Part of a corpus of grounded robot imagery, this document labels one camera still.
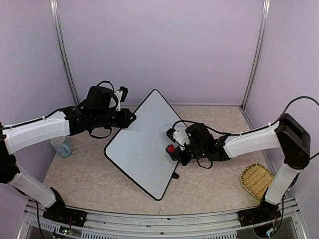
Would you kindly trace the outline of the red black whiteboard eraser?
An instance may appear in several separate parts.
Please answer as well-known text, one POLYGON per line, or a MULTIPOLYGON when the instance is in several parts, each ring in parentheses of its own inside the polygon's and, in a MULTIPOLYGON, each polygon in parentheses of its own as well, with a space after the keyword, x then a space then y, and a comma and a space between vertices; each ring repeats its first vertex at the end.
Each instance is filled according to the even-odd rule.
POLYGON ((167 147, 166 147, 166 152, 167 153, 174 153, 174 151, 175 151, 175 147, 174 147, 174 145, 173 144, 170 144, 170 145, 168 145, 167 147))

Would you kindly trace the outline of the white whiteboard black frame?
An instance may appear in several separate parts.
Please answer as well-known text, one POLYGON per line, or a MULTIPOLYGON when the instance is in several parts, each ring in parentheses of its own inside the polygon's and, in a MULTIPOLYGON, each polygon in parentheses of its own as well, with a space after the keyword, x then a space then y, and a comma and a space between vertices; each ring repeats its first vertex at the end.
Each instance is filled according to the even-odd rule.
POLYGON ((115 133, 105 146, 104 155, 137 186, 160 201, 178 164, 165 150, 172 144, 166 132, 180 117, 157 89, 148 94, 134 114, 136 120, 115 133))

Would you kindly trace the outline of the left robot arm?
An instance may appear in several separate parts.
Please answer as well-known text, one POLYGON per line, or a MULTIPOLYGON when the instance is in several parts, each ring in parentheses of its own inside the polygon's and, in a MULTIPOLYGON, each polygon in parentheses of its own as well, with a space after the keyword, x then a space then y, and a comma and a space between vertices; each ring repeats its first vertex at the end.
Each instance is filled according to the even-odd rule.
POLYGON ((121 107, 127 94, 128 89, 124 86, 115 90, 97 84, 89 89, 87 98, 76 106, 60 108, 34 120, 1 126, 0 182, 30 196, 57 220, 66 221, 70 211, 59 193, 19 168, 15 153, 54 138, 74 136, 85 131, 92 134, 96 128, 128 128, 136 120, 136 115, 121 107))

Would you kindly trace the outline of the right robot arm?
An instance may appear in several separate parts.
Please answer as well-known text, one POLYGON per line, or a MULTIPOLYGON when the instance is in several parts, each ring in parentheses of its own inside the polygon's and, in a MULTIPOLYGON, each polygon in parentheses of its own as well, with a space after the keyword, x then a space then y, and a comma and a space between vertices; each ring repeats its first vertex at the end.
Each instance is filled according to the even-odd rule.
POLYGON ((276 122, 247 132, 223 132, 217 139, 212 132, 212 128, 197 122, 192 122, 185 131, 172 126, 166 135, 177 146, 170 144, 165 150, 173 161, 186 166, 193 159, 223 162, 256 151, 280 148, 284 162, 263 196, 265 202, 255 210, 258 220, 267 220, 275 211, 274 205, 281 201, 300 171, 309 165, 310 134, 289 114, 283 114, 276 122))

